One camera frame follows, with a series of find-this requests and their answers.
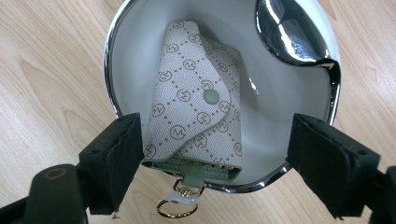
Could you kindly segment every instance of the wooden table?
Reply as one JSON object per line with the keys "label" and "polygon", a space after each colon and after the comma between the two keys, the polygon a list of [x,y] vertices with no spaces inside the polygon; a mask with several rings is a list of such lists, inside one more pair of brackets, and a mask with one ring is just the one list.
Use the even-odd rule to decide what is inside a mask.
{"label": "wooden table", "polygon": [[[78,153],[114,118],[102,51],[121,0],[0,0],[0,207],[28,194],[39,171],[78,163]],[[343,86],[335,127],[396,164],[396,2],[320,0],[338,38]],[[91,223],[334,223],[295,171],[264,190],[208,190],[196,214],[160,217],[174,179],[139,168],[120,218]],[[367,223],[347,217],[342,223]]]}

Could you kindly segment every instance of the key ring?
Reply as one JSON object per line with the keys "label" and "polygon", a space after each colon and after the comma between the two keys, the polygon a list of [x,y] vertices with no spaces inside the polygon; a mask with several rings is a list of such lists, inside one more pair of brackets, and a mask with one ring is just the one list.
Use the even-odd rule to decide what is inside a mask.
{"label": "key ring", "polygon": [[189,211],[189,212],[181,213],[181,214],[178,214],[178,215],[177,215],[177,214],[167,214],[167,213],[164,213],[164,212],[161,211],[161,206],[163,206],[163,205],[166,204],[166,203],[178,203],[178,202],[175,202],[175,201],[168,202],[168,201],[166,201],[166,200],[160,201],[160,202],[157,204],[157,212],[158,212],[161,216],[163,216],[163,217],[169,217],[169,218],[187,217],[187,216],[190,216],[191,214],[193,214],[193,213],[198,209],[198,203],[197,203],[197,204],[192,208],[192,210]]}
{"label": "key ring", "polygon": [[[202,189],[200,189],[198,192],[192,192],[192,191],[191,191],[189,188],[187,188],[187,187],[178,188],[178,187],[177,187],[178,184],[179,184],[180,182],[182,182],[182,181],[183,181],[183,177],[182,177],[182,176],[179,176],[179,177],[177,178],[177,181],[175,182],[175,184],[174,184],[174,186],[173,186],[173,190],[174,190],[175,192],[177,192],[182,198],[199,197],[199,196],[201,196],[201,194],[203,193],[203,191],[204,191],[204,189],[205,189],[205,186],[203,186]],[[156,207],[156,208],[157,208],[157,212],[158,212],[161,216],[163,216],[163,217],[169,217],[169,218],[188,217],[188,216],[192,215],[192,214],[198,209],[198,203],[196,203],[196,204],[194,204],[194,207],[193,207],[190,211],[188,211],[188,212],[183,212],[183,213],[180,213],[180,214],[168,214],[168,213],[165,213],[165,212],[161,211],[161,207],[162,207],[164,204],[166,204],[166,203],[178,203],[178,202],[177,202],[177,201],[174,201],[174,200],[169,201],[169,200],[166,200],[166,199],[160,201],[160,202],[157,204],[157,207]]]}

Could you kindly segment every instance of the metal bowl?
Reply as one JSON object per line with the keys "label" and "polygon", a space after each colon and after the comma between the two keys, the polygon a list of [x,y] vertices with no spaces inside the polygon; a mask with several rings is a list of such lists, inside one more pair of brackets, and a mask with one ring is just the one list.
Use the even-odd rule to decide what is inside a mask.
{"label": "metal bowl", "polygon": [[290,169],[294,113],[334,121],[341,73],[325,13],[316,0],[127,0],[105,45],[106,87],[117,117],[139,112],[143,124],[149,121],[165,28],[176,20],[197,22],[202,35],[242,57],[243,171],[206,187],[236,193],[268,186]]}

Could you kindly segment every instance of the metal key ring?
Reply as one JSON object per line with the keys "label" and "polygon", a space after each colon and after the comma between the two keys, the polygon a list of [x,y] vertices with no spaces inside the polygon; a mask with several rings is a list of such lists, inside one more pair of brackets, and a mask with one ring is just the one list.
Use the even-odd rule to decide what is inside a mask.
{"label": "metal key ring", "polygon": [[169,217],[169,218],[187,217],[187,216],[192,215],[192,214],[198,209],[198,203],[197,203],[197,204],[192,208],[192,210],[189,211],[189,212],[181,213],[181,214],[179,214],[179,215],[177,215],[177,214],[167,214],[167,213],[164,213],[164,212],[161,211],[161,207],[162,207],[164,204],[166,204],[166,203],[177,203],[177,202],[175,202],[175,201],[169,202],[169,201],[166,201],[166,200],[162,200],[162,201],[160,201],[160,202],[157,204],[157,212],[158,212],[161,216],[163,216],[163,217]]}

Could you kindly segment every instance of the green snap button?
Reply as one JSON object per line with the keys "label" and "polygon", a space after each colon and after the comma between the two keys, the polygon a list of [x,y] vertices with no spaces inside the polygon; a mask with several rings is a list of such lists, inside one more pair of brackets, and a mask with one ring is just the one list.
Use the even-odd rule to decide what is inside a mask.
{"label": "green snap button", "polygon": [[214,90],[204,91],[204,100],[210,105],[215,105],[220,100],[219,93]]}

